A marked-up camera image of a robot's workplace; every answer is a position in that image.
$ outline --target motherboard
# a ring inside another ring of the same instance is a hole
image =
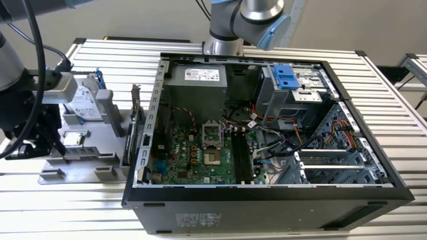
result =
[[[253,149],[257,148],[254,132],[240,132],[244,135],[246,149],[236,149],[237,143],[233,143],[232,137],[234,133],[230,130],[220,130],[218,137],[213,126],[206,126],[204,134],[201,132],[201,128],[197,129],[196,134],[189,128],[173,129],[169,158],[153,163],[152,183],[232,185],[238,182],[240,184],[240,169],[244,167],[234,165],[236,153],[233,151],[236,150],[246,157],[244,165],[249,169],[245,172],[250,176],[248,184],[262,184],[262,168],[252,165],[249,157]],[[220,146],[205,146],[206,141],[202,139],[218,141]]]

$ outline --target white wall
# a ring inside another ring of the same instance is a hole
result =
[[[427,54],[427,0],[306,0],[293,48],[364,50],[377,65]]]

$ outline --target aluminum extrusion table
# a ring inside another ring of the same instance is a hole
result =
[[[113,90],[113,103],[128,109],[130,88],[138,84],[148,107],[160,52],[200,54],[194,43],[85,40],[76,42],[68,56],[74,71],[104,74]],[[411,108],[371,60],[353,51],[245,47],[245,57],[328,61],[352,102],[383,147],[415,201],[349,232],[292,235],[292,233],[162,236],[209,239],[427,239],[427,123]],[[146,235],[132,210],[121,208],[125,184],[38,185],[44,160],[0,160],[0,235],[4,239],[156,239]]]

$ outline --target gray robot arm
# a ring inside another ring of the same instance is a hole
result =
[[[206,55],[238,56],[242,40],[268,51],[277,46],[289,27],[284,0],[210,0]]]

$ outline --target green circuit board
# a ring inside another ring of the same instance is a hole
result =
[[[189,141],[189,134],[190,129],[173,130],[172,157],[165,163],[166,173],[161,176],[161,184],[236,184],[230,133],[224,133],[220,150],[202,149],[201,134],[193,137],[193,141]],[[253,132],[246,132],[245,138],[249,143],[256,142]],[[212,155],[214,161],[205,160],[205,155]],[[260,181],[264,181],[262,170],[253,179],[254,184],[260,184]]]

